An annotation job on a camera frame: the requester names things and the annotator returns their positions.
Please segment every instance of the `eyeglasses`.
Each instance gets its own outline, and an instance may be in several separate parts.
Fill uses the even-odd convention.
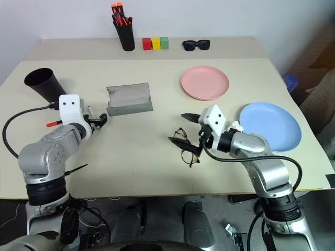
[[[174,132],[173,137],[174,138],[178,138],[178,137],[182,138],[183,140],[185,140],[187,143],[189,143],[191,145],[191,142],[187,138],[186,132],[181,127],[177,131]],[[193,164],[200,163],[199,158],[195,154],[190,153],[186,150],[182,150],[182,160],[185,163],[187,163],[190,168],[192,167]]]
[[[183,41],[183,47],[185,51],[194,51],[196,46],[198,46],[201,50],[208,50],[210,46],[210,41],[206,39],[199,40],[198,42],[193,40]]]

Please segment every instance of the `white wall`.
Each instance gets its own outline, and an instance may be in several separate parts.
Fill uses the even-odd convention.
[[[0,84],[42,38],[115,37],[113,0],[0,0]],[[334,0],[123,0],[136,37],[256,37],[281,73]]]

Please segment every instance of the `green block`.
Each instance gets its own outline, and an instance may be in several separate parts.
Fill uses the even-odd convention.
[[[161,50],[169,48],[169,39],[168,37],[161,37]]]

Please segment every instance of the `plate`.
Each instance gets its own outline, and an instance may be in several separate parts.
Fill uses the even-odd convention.
[[[182,75],[182,87],[198,100],[213,100],[222,96],[229,87],[227,76],[211,66],[196,66]]]
[[[240,113],[245,133],[263,136],[272,151],[286,152],[296,148],[302,131],[296,119],[283,108],[266,102],[247,105]]]

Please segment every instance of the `pink plate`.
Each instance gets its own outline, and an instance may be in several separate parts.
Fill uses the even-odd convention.
[[[213,100],[229,87],[227,76],[214,67],[196,66],[182,75],[182,87],[187,94],[199,100]]]

